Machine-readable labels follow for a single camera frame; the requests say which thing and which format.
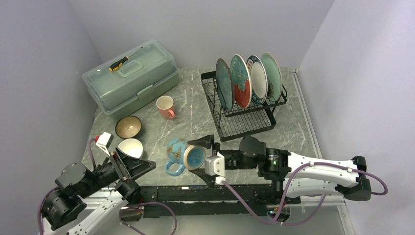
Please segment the blue mug orange inside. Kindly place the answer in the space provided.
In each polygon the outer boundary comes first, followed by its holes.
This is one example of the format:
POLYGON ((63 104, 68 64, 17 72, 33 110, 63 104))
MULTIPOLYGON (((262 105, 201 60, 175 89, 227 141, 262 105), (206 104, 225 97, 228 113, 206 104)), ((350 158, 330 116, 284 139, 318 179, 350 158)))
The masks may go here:
POLYGON ((206 157, 204 148, 188 144, 180 138, 169 142, 166 153, 169 160, 165 164, 165 172, 170 176, 179 176, 185 169, 199 169, 206 157))

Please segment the black wire dish rack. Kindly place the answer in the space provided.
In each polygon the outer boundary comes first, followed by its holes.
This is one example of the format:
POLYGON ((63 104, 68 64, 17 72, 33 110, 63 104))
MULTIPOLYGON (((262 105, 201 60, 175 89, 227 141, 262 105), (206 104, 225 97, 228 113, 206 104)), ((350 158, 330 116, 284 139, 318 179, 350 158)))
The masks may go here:
POLYGON ((273 98, 266 99, 261 105, 250 104, 247 108, 241 108, 235 103, 232 110, 226 112, 217 94, 215 71, 202 73, 201 84, 220 141, 230 141, 272 130, 277 123, 274 110, 287 102, 287 90, 282 87, 281 97, 277 101, 273 98))

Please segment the dark blue speckled plate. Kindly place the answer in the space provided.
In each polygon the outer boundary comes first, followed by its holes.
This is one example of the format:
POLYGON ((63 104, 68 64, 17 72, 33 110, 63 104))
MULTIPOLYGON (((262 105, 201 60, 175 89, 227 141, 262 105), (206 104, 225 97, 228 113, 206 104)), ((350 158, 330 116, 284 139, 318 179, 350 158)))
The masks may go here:
POLYGON ((219 58, 216 62, 215 76, 217 83, 217 94, 222 109, 225 112, 230 112, 233 108, 234 92, 231 82, 230 69, 225 60, 222 58, 219 58))

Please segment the red teal flower plate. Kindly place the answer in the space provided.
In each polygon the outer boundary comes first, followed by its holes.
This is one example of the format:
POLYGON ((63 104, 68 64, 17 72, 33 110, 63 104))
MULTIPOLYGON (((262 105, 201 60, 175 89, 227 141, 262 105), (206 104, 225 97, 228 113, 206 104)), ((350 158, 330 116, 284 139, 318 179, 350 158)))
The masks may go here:
POLYGON ((231 58, 230 72, 235 101, 241 108, 247 108, 252 97, 251 77, 246 62, 239 54, 231 58))

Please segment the red teal rimmed plate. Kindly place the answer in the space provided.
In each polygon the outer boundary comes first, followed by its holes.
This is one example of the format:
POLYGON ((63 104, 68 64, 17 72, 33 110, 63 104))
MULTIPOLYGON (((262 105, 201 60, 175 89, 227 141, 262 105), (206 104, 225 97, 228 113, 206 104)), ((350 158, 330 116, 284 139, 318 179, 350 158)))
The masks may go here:
POLYGON ((264 65, 257 56, 251 55, 247 59, 247 67, 252 85, 251 102, 256 105, 262 105, 268 93, 268 78, 264 65))

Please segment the light blue flower plate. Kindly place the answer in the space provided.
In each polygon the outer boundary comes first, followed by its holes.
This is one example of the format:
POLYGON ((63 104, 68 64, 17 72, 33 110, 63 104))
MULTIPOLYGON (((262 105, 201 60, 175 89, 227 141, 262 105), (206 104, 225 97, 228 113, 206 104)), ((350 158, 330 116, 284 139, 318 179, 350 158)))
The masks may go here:
POLYGON ((278 102, 282 93, 282 77, 279 66, 275 58, 269 53, 262 54, 260 59, 268 79, 267 98, 273 102, 278 102))

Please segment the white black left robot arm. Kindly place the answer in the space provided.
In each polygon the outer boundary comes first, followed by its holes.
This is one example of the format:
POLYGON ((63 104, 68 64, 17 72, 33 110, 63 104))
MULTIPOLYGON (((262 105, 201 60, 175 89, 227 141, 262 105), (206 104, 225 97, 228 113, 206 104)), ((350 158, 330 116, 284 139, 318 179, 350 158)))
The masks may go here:
POLYGON ((89 170, 82 163, 67 165, 55 179, 51 189, 38 208, 39 233, 44 234, 46 219, 53 231, 74 221, 86 208, 83 199, 116 182, 115 190, 121 200, 133 206, 142 199, 141 187, 136 179, 156 168, 156 162, 137 159, 116 149, 102 164, 89 170))

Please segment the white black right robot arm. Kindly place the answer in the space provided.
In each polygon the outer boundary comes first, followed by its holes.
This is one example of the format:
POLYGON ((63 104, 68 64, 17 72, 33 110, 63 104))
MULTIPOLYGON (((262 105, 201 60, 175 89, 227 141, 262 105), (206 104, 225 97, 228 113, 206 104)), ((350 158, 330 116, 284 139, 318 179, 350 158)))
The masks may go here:
POLYGON ((194 147, 211 149, 205 167, 196 170, 209 188, 222 185, 228 170, 256 169, 260 178, 271 181, 270 198, 275 203, 308 195, 341 195, 347 200, 368 201, 374 194, 367 178, 366 159, 330 161, 267 147, 252 136, 242 138, 237 150, 222 150, 213 135, 188 141, 194 147))

